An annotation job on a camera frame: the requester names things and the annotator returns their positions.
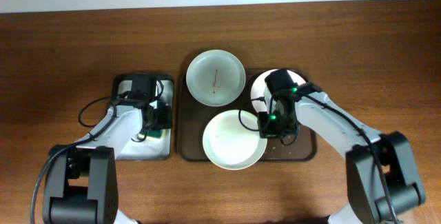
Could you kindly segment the cream white plate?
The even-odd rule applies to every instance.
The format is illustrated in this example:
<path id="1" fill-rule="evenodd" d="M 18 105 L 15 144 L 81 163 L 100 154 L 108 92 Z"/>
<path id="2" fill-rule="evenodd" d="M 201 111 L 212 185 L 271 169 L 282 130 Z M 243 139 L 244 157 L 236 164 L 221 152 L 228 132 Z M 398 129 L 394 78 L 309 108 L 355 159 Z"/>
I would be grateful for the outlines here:
<path id="1" fill-rule="evenodd" d="M 202 144 L 207 158 L 226 170 L 243 170 L 265 153 L 267 139 L 261 138 L 257 117 L 246 111 L 227 110 L 206 125 Z"/>

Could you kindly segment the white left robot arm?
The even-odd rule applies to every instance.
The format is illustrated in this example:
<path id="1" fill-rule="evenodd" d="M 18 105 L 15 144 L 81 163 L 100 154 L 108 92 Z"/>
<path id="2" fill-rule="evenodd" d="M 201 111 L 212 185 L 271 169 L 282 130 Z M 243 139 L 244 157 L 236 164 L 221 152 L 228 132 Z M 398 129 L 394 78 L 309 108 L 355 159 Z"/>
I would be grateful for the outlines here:
<path id="1" fill-rule="evenodd" d="M 119 209 L 116 161 L 156 161 L 172 146 L 174 78 L 122 74 L 108 109 L 90 131 L 51 148 L 38 183 L 45 185 L 44 223 L 134 223 Z"/>

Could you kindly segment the grey-green plate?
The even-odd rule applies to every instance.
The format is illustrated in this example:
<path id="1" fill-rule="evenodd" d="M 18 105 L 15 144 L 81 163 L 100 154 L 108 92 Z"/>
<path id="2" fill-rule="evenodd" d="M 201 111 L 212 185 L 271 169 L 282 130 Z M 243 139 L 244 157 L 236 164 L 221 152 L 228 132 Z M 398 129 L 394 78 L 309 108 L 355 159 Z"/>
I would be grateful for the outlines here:
<path id="1" fill-rule="evenodd" d="M 240 60 L 224 50 L 208 50 L 188 66 L 185 82 L 200 103 L 220 107 L 235 101 L 245 88 L 246 72 Z"/>

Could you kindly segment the green yellow sponge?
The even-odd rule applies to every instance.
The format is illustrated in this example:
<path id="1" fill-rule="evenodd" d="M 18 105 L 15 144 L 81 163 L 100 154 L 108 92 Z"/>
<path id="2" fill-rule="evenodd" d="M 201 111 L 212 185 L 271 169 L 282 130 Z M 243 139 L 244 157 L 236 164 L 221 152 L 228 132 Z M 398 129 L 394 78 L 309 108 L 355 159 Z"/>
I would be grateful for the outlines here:
<path id="1" fill-rule="evenodd" d="M 172 128 L 172 107 L 165 103 L 159 103 L 154 109 L 153 122 L 147 133 L 148 139 L 161 139 L 165 130 Z"/>

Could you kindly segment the pink plate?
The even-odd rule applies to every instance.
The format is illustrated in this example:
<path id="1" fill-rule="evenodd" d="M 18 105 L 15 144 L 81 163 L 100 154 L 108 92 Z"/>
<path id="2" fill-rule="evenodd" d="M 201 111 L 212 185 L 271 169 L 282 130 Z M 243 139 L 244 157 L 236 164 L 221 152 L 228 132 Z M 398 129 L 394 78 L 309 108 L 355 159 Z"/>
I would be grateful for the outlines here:
<path id="1" fill-rule="evenodd" d="M 257 113 L 267 111 L 267 105 L 265 101 L 269 101 L 269 96 L 265 96 L 265 94 L 267 93 L 265 78 L 274 71 L 276 71 L 276 69 L 267 70 L 259 74 L 255 81 L 252 83 L 250 99 L 256 99 L 255 101 L 252 101 L 252 106 Z M 297 83 L 298 85 L 308 82 L 308 79 L 306 77 L 303 77 L 299 72 L 288 70 L 288 73 L 293 82 Z"/>

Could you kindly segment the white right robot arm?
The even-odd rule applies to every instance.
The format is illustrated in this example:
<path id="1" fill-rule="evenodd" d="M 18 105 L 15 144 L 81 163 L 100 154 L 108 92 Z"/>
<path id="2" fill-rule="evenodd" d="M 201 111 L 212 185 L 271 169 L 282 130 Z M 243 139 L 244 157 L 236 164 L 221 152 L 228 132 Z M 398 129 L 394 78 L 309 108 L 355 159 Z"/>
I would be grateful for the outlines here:
<path id="1" fill-rule="evenodd" d="M 305 126 L 345 160 L 349 202 L 323 223 L 399 223 L 400 214 L 425 204 L 424 186 L 405 135 L 365 125 L 314 83 L 297 84 L 286 69 L 270 72 L 263 81 L 261 137 L 283 140 Z"/>

